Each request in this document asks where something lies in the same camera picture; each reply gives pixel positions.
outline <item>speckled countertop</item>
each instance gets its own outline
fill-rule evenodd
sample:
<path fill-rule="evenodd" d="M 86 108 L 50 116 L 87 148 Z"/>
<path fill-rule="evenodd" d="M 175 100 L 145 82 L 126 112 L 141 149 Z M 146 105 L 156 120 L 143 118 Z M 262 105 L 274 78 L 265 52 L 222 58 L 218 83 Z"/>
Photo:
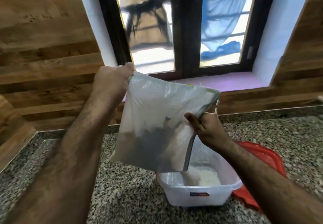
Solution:
<path fill-rule="evenodd" d="M 225 123 L 224 128 L 235 140 L 257 142 L 275 150 L 283 159 L 288 178 L 323 199 L 323 116 L 269 120 L 255 116 L 254 120 Z M 46 138 L 49 140 L 33 142 L 32 153 L 18 157 L 0 174 L 0 221 L 59 143 L 53 135 Z M 117 134 L 104 137 L 87 223 L 269 223 L 264 215 L 232 198 L 220 207 L 171 206 L 153 172 L 109 160 L 116 138 Z"/>

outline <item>translucent plastic container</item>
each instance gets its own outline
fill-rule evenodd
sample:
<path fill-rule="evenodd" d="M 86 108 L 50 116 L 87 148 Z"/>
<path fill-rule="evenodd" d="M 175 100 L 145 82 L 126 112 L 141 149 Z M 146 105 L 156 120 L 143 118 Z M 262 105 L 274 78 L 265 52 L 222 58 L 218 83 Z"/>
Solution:
<path fill-rule="evenodd" d="M 239 189 L 242 182 L 234 169 L 218 153 L 205 146 L 196 136 L 191 153 L 189 169 L 211 170 L 217 173 L 221 185 L 192 186 L 202 181 L 187 181 L 183 173 L 157 173 L 157 181 L 164 189 L 168 202 L 173 206 L 218 206 L 223 205 L 232 191 Z"/>

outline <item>blue cloth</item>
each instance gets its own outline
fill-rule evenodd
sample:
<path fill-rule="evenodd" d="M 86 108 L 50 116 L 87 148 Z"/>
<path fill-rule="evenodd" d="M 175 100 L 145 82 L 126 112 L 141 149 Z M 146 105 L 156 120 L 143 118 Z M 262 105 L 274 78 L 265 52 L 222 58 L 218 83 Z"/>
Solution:
<path fill-rule="evenodd" d="M 210 51 L 203 52 L 201 60 L 240 52 L 242 43 L 223 43 L 235 29 L 245 2 L 246 0 L 203 0 L 201 43 Z"/>

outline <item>forearm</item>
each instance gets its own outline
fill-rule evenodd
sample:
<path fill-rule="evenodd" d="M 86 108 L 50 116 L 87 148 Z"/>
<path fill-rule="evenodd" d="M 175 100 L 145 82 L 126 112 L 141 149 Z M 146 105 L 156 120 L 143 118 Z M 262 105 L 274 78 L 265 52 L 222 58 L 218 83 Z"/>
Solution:
<path fill-rule="evenodd" d="M 6 223 L 85 223 L 112 112 L 87 102 Z"/>
<path fill-rule="evenodd" d="M 323 223 L 323 204 L 229 138 L 217 151 L 272 223 Z"/>

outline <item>window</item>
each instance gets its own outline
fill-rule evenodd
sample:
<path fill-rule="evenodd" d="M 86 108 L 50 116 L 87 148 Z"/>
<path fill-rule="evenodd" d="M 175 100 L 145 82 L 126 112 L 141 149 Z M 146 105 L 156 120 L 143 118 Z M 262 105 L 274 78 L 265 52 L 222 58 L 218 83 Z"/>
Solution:
<path fill-rule="evenodd" d="M 251 71 L 272 0 L 99 0 L 118 64 L 165 80 Z"/>

